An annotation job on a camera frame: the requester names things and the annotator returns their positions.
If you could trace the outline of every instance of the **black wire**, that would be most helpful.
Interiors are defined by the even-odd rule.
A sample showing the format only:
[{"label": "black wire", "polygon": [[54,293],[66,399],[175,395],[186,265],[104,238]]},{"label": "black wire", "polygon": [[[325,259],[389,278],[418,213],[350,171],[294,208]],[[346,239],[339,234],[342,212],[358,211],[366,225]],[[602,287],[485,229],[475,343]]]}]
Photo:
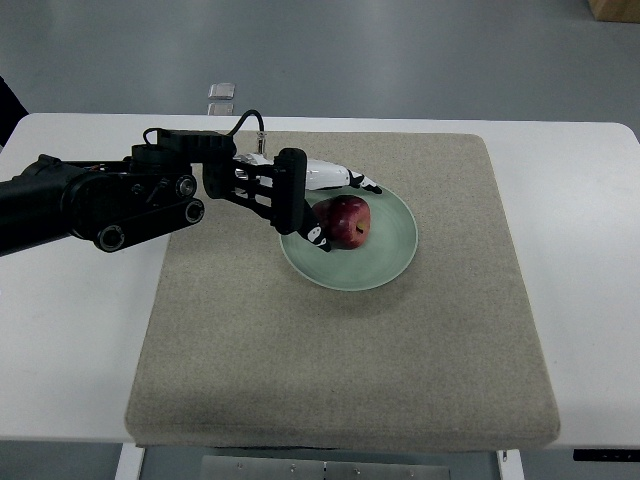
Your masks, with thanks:
[{"label": "black wire", "polygon": [[264,132],[264,122],[262,121],[262,115],[260,115],[260,113],[257,110],[247,110],[242,114],[236,126],[233,127],[231,131],[227,133],[227,135],[229,135],[230,137],[233,137],[236,133],[238,133],[238,130],[240,130],[240,127],[242,127],[242,124],[250,115],[253,115],[258,119],[258,127],[260,128],[261,132]]}]

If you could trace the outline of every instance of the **gray floor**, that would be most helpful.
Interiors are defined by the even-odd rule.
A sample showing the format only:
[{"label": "gray floor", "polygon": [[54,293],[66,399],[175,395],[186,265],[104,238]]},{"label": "gray floor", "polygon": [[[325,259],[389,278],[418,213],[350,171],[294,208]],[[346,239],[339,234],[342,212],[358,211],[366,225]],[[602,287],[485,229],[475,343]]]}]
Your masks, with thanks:
[{"label": "gray floor", "polygon": [[[0,12],[0,75],[31,112],[204,114],[209,85],[234,82],[236,112],[612,121],[640,137],[640,25],[595,22],[587,0],[0,0]],[[111,478],[118,448],[2,442],[0,478]],[[198,455],[149,452],[143,478],[187,478]],[[570,452],[523,459],[528,479],[626,475]]]}]

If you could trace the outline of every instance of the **ceramic plate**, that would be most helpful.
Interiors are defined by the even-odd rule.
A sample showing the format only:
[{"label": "ceramic plate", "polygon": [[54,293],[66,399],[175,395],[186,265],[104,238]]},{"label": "ceramic plate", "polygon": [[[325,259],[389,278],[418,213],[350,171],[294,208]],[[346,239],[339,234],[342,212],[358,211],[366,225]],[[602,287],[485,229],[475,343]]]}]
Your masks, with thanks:
[{"label": "ceramic plate", "polygon": [[323,287],[357,291],[379,287],[400,275],[411,263],[418,247],[418,228],[409,207],[393,192],[380,186],[381,195],[341,188],[306,193],[311,206],[338,195],[357,195],[371,209],[367,241],[354,250],[324,252],[297,233],[281,236],[289,263],[303,277]]}]

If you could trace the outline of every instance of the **red apple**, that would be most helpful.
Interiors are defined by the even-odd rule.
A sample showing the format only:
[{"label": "red apple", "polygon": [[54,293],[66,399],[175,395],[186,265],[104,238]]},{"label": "red apple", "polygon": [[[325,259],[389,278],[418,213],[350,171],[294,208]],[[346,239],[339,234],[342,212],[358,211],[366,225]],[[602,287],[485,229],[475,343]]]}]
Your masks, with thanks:
[{"label": "red apple", "polygon": [[353,250],[362,245],[371,229],[371,210],[362,198],[339,195],[316,203],[313,213],[331,245]]}]

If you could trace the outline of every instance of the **padded mat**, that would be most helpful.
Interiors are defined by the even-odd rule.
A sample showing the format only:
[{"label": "padded mat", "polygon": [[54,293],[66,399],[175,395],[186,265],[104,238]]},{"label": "padded mat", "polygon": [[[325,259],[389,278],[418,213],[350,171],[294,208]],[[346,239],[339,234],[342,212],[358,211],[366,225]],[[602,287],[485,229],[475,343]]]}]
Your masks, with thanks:
[{"label": "padded mat", "polygon": [[[270,156],[299,147],[398,194],[416,217],[416,256],[384,286],[329,290],[289,265],[267,221],[201,191],[204,220],[172,234],[166,253],[126,415],[136,443],[454,452],[557,438],[482,139],[267,139]],[[252,151],[255,135],[236,143]]]}]

